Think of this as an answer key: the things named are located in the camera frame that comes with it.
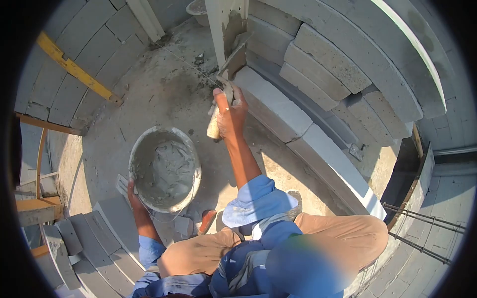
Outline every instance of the blue sleeve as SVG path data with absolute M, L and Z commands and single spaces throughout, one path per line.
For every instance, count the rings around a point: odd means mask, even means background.
M 228 227 L 244 226 L 285 213 L 298 205 L 289 194 L 275 188 L 273 179 L 260 175 L 245 184 L 224 209 L 222 221 Z

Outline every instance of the worker's right hand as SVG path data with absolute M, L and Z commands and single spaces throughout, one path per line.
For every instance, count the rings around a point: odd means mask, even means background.
M 234 100 L 231 106 L 229 106 L 227 97 L 222 90 L 216 88 L 212 93 L 219 111 L 217 126 L 220 136 L 224 140 L 236 141 L 243 138 L 243 126 L 249 105 L 245 101 L 242 90 L 234 84 L 231 85 L 234 90 Z

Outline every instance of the blue shirt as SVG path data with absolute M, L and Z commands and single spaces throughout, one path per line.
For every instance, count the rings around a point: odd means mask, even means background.
M 212 276 L 199 273 L 160 278 L 155 272 L 145 272 L 130 297 L 161 297 L 168 293 L 213 298 L 295 297 L 272 285 L 265 272 L 265 260 L 277 244 L 302 234 L 284 214 L 297 204 L 295 198 L 276 189 L 272 179 L 260 175 L 250 180 L 238 191 L 237 198 L 227 204 L 222 221 L 229 227 L 252 224 L 253 240 L 232 248 Z M 146 269 L 156 266 L 166 250 L 164 245 L 144 236 L 139 236 L 139 245 L 140 261 Z

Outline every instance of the wooden post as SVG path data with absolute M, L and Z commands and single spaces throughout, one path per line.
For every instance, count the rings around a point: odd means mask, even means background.
M 36 118 L 31 117 L 31 116 L 20 114 L 20 113 L 16 113 L 16 115 L 17 115 L 18 118 L 20 118 L 20 122 L 23 122 L 23 123 L 26 123 L 26 124 L 30 124 L 30 125 L 34 125 L 34 126 L 38 126 L 38 127 L 42 127 L 42 128 L 47 128 L 49 130 L 54 130 L 54 131 L 60 132 L 60 133 L 83 135 L 81 133 L 81 131 L 79 131 L 77 129 L 74 129 L 74 128 L 71 128 L 71 127 L 66 127 L 66 126 L 63 126 L 63 125 L 58 125 L 58 124 L 51 123 L 51 122 L 48 122 L 48 121 L 36 119 Z
M 69 74 L 80 80 L 83 84 L 88 86 L 91 90 L 98 93 L 104 99 L 114 103 L 116 106 L 121 106 L 123 100 L 112 93 L 109 89 L 104 87 L 95 78 L 88 75 L 83 69 L 81 69 L 70 58 L 63 59 L 63 52 L 56 46 L 56 44 L 46 35 L 45 32 L 41 32 L 36 40 L 37 44 L 47 53 L 55 62 L 63 67 Z

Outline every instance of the shoe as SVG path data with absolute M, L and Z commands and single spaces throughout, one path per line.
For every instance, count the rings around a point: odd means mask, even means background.
M 300 195 L 300 192 L 295 189 L 287 190 L 287 194 L 291 195 L 298 201 L 298 206 L 296 206 L 292 210 L 289 210 L 285 213 L 291 221 L 295 221 L 295 218 L 298 216 L 298 214 L 303 212 L 303 206 L 301 203 L 301 195 Z

